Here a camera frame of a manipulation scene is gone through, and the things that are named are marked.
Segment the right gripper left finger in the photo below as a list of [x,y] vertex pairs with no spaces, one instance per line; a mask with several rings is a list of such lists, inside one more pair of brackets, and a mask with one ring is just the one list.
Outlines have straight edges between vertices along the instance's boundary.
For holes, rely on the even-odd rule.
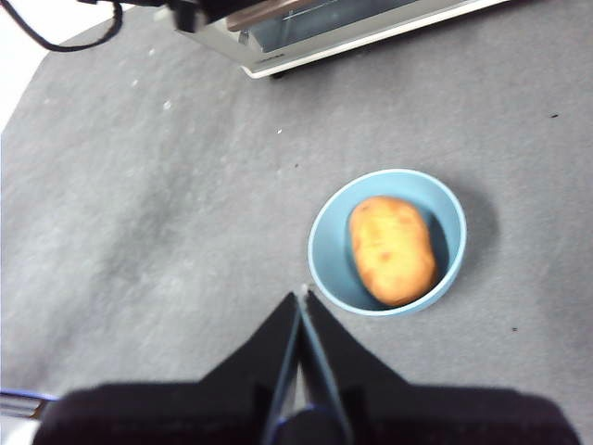
[[256,332],[198,381],[110,383],[44,411],[36,444],[258,444],[282,403],[300,326],[288,294]]

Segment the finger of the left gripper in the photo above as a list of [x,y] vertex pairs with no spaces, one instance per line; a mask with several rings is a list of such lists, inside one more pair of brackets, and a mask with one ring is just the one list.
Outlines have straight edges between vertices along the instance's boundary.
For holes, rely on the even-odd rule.
[[203,0],[199,11],[208,21],[216,21],[233,14],[251,17],[273,17],[297,6],[296,1]]
[[171,11],[176,29],[181,32],[195,32],[200,12],[198,0],[174,0]]

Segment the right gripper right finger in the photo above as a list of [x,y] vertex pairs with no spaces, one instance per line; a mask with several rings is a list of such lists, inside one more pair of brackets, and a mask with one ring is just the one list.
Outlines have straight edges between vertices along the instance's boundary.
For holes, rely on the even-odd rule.
[[553,401],[507,388],[413,384],[365,349],[313,292],[309,337],[357,444],[576,444]]

